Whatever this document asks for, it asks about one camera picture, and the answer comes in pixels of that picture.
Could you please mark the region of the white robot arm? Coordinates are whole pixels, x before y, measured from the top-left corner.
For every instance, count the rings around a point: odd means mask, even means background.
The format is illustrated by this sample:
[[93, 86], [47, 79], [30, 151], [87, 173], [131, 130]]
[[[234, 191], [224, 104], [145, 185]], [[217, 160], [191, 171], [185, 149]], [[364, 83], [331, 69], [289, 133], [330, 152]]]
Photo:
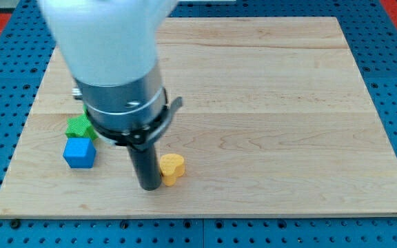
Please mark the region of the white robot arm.
[[169, 100], [156, 33], [177, 0], [52, 0], [40, 11], [95, 131], [128, 149], [140, 186], [162, 182], [155, 143], [182, 98]]

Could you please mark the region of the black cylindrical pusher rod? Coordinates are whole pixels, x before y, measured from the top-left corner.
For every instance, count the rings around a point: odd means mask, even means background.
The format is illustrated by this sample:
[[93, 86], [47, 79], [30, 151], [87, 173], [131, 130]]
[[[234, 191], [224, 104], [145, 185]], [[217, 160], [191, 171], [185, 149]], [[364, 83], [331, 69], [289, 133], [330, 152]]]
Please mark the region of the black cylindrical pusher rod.
[[141, 188], [147, 191], [158, 189], [162, 179], [155, 146], [144, 150], [128, 147], [128, 152]]

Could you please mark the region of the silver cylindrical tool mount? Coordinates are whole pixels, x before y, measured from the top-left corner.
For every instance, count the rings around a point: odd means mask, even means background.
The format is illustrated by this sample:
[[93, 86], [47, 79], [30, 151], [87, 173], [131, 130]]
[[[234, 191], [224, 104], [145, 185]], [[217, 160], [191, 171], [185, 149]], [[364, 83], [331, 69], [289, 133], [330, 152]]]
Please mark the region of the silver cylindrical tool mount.
[[158, 63], [145, 76], [118, 85], [76, 82], [84, 112], [99, 136], [137, 150], [155, 144], [183, 106], [180, 96], [168, 101]]

